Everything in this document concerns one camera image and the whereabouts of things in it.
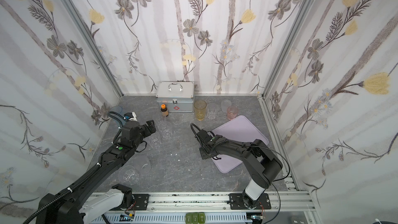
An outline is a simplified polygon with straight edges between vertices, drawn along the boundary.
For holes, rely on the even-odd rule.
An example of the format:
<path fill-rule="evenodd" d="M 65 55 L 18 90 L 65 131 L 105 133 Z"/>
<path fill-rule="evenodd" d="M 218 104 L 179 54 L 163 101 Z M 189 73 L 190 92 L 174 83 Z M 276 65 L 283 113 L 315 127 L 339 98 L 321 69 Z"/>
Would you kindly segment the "amber drinking glass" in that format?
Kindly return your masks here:
<path fill-rule="evenodd" d="M 206 116 L 207 103 L 203 100 L 194 102 L 194 114 L 197 120 L 202 121 Z"/>

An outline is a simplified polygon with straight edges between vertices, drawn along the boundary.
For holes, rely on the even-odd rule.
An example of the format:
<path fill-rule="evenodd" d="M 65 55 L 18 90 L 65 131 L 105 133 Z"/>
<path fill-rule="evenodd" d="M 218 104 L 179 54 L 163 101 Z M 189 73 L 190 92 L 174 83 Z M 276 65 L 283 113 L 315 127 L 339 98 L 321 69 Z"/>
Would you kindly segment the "pink drinking glass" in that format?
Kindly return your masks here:
<path fill-rule="evenodd" d="M 229 120 L 236 118 L 237 114 L 238 114 L 238 108 L 236 106 L 231 105 L 230 107 L 228 107 L 227 118 Z"/>

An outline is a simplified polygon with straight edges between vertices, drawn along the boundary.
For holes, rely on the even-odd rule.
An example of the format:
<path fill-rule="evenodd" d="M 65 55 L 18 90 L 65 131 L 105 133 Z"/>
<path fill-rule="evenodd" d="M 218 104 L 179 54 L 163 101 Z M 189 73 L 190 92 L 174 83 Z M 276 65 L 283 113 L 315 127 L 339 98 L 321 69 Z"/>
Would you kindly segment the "blue plastic cup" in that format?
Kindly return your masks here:
<path fill-rule="evenodd" d="M 122 120 L 124 120 L 123 116 L 121 115 L 122 110 L 123 110 L 123 108 L 121 106 L 111 107 L 108 112 L 108 115 L 112 116 L 112 117 L 116 117 L 117 119 L 122 121 Z"/>

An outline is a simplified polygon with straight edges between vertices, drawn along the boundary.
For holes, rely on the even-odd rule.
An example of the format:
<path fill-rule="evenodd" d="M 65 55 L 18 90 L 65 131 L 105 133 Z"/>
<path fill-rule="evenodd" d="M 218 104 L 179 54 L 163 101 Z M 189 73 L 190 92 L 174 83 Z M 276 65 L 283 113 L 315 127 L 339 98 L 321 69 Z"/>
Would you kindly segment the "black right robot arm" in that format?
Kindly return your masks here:
<path fill-rule="evenodd" d="M 254 209 L 259 204 L 261 195 L 267 190 L 283 169 L 282 155 L 265 145 L 261 140 L 238 142 L 227 139 L 213 132 L 192 126 L 195 139 L 200 143 L 203 160 L 219 160 L 232 157 L 243 163 L 250 176 L 250 182 L 241 194 L 243 206 Z"/>

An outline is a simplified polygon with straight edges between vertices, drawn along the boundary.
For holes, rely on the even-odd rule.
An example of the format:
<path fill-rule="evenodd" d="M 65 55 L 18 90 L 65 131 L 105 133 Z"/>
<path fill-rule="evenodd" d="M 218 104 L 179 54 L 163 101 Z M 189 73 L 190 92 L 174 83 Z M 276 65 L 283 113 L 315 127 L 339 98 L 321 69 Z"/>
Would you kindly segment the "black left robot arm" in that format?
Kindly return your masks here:
<path fill-rule="evenodd" d="M 137 153 L 145 138 L 156 132 L 153 120 L 140 124 L 128 121 L 120 128 L 120 141 L 115 141 L 103 152 L 96 165 L 58 194 L 47 194 L 39 202 L 38 210 L 24 223 L 36 220 L 37 224 L 83 224 L 90 222 L 89 215 L 81 209 L 91 194 L 114 172 Z"/>

